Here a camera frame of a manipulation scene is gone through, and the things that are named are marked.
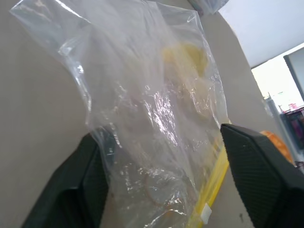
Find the ziplock bag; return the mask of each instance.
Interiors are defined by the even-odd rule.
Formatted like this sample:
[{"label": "ziplock bag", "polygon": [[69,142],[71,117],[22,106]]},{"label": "ziplock bag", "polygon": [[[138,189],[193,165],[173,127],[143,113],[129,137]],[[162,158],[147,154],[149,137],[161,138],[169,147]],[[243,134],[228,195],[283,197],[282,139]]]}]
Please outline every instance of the ziplock bag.
[{"label": "ziplock bag", "polygon": [[70,71],[99,144],[98,129],[112,135],[101,156],[125,227],[200,225],[228,118],[198,13],[143,0],[23,0],[11,13]]}]

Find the yellow object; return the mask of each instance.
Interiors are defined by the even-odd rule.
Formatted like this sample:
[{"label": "yellow object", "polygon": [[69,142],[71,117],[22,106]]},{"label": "yellow object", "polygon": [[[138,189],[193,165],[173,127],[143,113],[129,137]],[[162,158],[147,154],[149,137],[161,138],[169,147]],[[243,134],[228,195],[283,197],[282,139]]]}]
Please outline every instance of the yellow object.
[{"label": "yellow object", "polygon": [[190,220],[188,221],[187,228],[200,228],[201,226],[203,226],[203,222],[200,219],[200,215],[206,203],[209,205],[209,207],[211,207],[214,203],[214,200],[219,192],[220,186],[225,178],[228,167],[229,162],[226,154],[226,149],[224,147],[224,144],[222,144],[218,160],[211,173],[209,181],[207,182],[207,185],[200,190],[199,200],[196,203],[195,209],[192,212]]},{"label": "yellow object", "polygon": [[[188,91],[189,100],[187,100],[187,102],[193,102],[190,99],[190,95],[194,96],[196,100],[207,101],[209,97],[208,80],[204,78],[204,73],[208,66],[208,57],[205,50],[198,48],[193,44],[183,43],[164,49],[162,54],[164,62],[173,64],[176,69],[177,78],[179,79],[178,85]],[[185,69],[190,68],[197,72],[197,78],[204,80],[204,84],[196,83],[196,74],[188,74],[188,72],[185,72]],[[204,110],[204,107],[196,106],[196,109],[200,116],[209,117],[212,115],[208,110]],[[229,166],[226,149],[221,135],[217,137],[212,150],[215,153],[216,151],[220,152],[207,184],[202,186],[199,192],[199,199],[187,223],[187,228],[200,228],[203,225],[200,218],[201,213],[206,204],[208,204],[209,207],[212,206]]]},{"label": "yellow object", "polygon": [[285,143],[279,138],[279,136],[273,134],[270,131],[262,131],[261,134],[267,136],[267,138],[273,143],[273,145],[280,151],[280,153],[289,161],[291,164],[293,164],[293,158],[291,156],[291,153],[288,149],[288,147],[285,145]]},{"label": "yellow object", "polygon": [[187,43],[164,49],[163,59],[165,62],[178,65],[179,60],[176,57],[188,58],[188,61],[183,59],[183,63],[189,64],[191,68],[196,69],[200,77],[203,77],[208,65],[208,58],[204,49]]}]

